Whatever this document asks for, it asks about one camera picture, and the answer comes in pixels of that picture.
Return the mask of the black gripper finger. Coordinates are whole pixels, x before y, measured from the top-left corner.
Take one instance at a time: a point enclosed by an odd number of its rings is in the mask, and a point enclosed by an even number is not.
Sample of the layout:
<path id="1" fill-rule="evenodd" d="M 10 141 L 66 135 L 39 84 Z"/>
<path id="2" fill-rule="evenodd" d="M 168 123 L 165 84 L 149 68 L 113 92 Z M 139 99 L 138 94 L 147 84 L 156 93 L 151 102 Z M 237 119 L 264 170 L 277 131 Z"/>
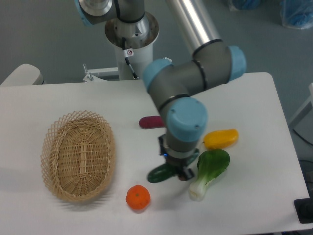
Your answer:
<path id="1" fill-rule="evenodd" d="M 178 178 L 181 181 L 189 181 L 194 176 L 195 175 L 194 175 L 192 169 L 190 169 L 190 168 L 183 167 L 183 168 L 178 169 Z"/>

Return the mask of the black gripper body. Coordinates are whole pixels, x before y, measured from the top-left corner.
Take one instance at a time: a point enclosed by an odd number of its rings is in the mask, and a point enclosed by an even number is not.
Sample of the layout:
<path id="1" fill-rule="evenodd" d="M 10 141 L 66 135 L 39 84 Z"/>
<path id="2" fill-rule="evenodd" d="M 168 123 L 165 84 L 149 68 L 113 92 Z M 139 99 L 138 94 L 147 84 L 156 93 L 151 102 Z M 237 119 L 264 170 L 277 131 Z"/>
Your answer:
<path id="1" fill-rule="evenodd" d="M 166 163 L 176 168 L 177 174 L 194 174 L 188 166 L 198 157 L 199 149 L 194 148 L 187 152 L 177 152 L 169 147 L 165 136 L 158 137 L 160 155 Z"/>

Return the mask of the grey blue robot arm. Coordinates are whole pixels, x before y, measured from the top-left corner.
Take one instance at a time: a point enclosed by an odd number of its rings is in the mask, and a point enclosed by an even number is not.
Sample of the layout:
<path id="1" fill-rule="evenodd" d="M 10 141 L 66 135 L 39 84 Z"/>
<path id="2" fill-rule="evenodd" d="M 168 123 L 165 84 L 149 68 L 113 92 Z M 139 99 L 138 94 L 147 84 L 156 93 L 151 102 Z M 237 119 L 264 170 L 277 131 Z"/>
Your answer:
<path id="1" fill-rule="evenodd" d="M 190 62 L 174 66 L 170 60 L 153 59 L 159 27 L 142 0 L 77 0 L 75 6 L 85 25 L 105 23 L 113 45 L 120 80 L 140 79 L 166 127 L 159 137 L 165 164 L 148 174 L 158 183 L 178 176 L 193 177 L 189 165 L 198 156 L 197 143 L 207 123 L 207 111 L 193 95 L 228 83 L 246 71 L 243 52 L 226 46 L 200 0 L 169 0 L 187 47 Z"/>

